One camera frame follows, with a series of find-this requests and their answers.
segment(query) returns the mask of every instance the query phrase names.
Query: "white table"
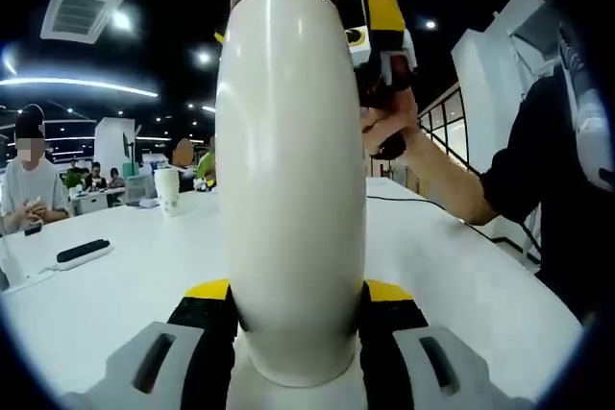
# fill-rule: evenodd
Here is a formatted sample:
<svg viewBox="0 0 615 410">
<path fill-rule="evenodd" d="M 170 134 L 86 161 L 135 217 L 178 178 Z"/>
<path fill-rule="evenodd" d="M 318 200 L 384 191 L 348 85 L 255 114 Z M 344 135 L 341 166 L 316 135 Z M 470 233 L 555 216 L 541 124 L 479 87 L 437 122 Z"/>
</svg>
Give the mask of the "white table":
<svg viewBox="0 0 615 410">
<path fill-rule="evenodd" d="M 381 179 L 368 180 L 367 191 L 418 197 Z M 30 237 L 9 236 L 29 274 L 75 245 L 98 238 L 114 245 L 98 260 L 5 299 L 15 334 L 52 389 L 85 391 L 103 376 L 106 358 L 150 322 L 166 321 L 187 288 L 227 275 L 216 192 L 182 194 L 181 201 L 185 213 L 170 220 L 158 209 L 123 206 Z M 412 293 L 429 322 L 479 353 L 510 396 L 536 399 L 581 334 L 574 316 L 521 264 L 434 205 L 368 199 L 366 246 L 366 277 Z M 339 401 L 342 388 L 348 401 Z M 357 363 L 326 386 L 293 390 L 259 376 L 240 350 L 229 406 L 246 400 L 252 408 L 292 402 L 339 409 L 357 408 L 364 394 Z"/>
<path fill-rule="evenodd" d="M 92 191 L 84 195 L 71 195 L 70 203 L 73 207 L 73 215 L 83 215 L 93 211 L 100 211 L 108 208 L 107 196 L 111 194 L 123 194 L 125 187 L 115 187 L 102 191 Z"/>
</svg>

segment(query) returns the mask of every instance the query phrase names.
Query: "ceiling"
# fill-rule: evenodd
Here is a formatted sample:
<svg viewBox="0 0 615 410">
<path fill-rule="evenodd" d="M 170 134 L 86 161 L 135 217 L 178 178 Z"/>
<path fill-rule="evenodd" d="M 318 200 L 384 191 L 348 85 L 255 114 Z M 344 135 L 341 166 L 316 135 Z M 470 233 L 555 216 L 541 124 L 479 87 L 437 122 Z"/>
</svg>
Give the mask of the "ceiling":
<svg viewBox="0 0 615 410">
<path fill-rule="evenodd" d="M 415 93 L 425 107 L 456 82 L 450 51 L 468 29 L 484 30 L 507 0 L 398 0 L 412 33 L 419 62 Z M 123 91 L 58 84 L 0 85 L 0 127 L 14 123 L 17 111 L 37 103 L 47 120 L 84 120 L 50 124 L 47 138 L 93 136 L 95 122 L 123 115 L 142 125 L 145 136 L 186 136 L 207 140 L 213 134 L 213 106 L 221 46 L 213 38 L 224 33 L 229 0 L 124 0 L 120 10 L 133 25 L 131 32 L 110 25 L 93 44 L 43 40 L 40 30 L 49 0 L 3 0 L 0 48 L 14 60 L 14 76 L 0 63 L 0 80 L 13 77 L 54 77 L 120 84 L 158 93 L 149 98 Z M 359 0 L 339 0 L 346 28 L 364 24 Z M 437 23 L 427 30 L 428 19 Z M 205 49 L 208 65 L 195 63 Z M 14 156 L 12 129 L 0 129 L 0 167 Z M 161 150 L 156 142 L 145 149 Z M 84 150 L 92 154 L 92 140 L 52 141 L 58 152 Z"/>
</svg>

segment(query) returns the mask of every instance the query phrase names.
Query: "white thermos bottle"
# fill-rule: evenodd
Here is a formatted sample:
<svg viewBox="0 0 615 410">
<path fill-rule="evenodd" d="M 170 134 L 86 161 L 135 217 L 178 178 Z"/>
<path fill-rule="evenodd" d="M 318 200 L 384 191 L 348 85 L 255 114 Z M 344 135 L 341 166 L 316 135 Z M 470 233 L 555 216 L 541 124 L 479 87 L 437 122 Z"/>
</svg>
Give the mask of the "white thermos bottle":
<svg viewBox="0 0 615 410">
<path fill-rule="evenodd" d="M 286 386 L 342 374 L 363 281 L 365 178 L 335 0 L 232 0 L 216 94 L 231 288 L 256 368 Z"/>
</svg>

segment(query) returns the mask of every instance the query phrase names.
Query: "ceiling vent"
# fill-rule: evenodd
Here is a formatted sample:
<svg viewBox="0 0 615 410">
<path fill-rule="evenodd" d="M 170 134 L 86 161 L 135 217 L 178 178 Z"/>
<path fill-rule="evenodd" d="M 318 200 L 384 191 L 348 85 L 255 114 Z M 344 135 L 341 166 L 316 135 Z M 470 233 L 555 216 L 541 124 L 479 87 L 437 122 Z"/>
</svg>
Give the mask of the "ceiling vent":
<svg viewBox="0 0 615 410">
<path fill-rule="evenodd" d="M 51 0 L 40 38 L 95 43 L 123 0 Z"/>
</svg>

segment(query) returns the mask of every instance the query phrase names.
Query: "white t-shirt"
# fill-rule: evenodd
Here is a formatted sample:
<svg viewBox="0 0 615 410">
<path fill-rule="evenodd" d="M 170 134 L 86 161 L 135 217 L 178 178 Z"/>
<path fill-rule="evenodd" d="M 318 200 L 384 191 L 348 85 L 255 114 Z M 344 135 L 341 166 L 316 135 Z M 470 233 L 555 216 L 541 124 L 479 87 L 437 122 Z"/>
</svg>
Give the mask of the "white t-shirt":
<svg viewBox="0 0 615 410">
<path fill-rule="evenodd" d="M 7 167 L 2 188 L 2 215 L 9 215 L 18 206 L 42 201 L 50 210 L 68 212 L 68 194 L 56 166 L 43 157 L 37 168 L 28 171 L 19 158 Z"/>
</svg>

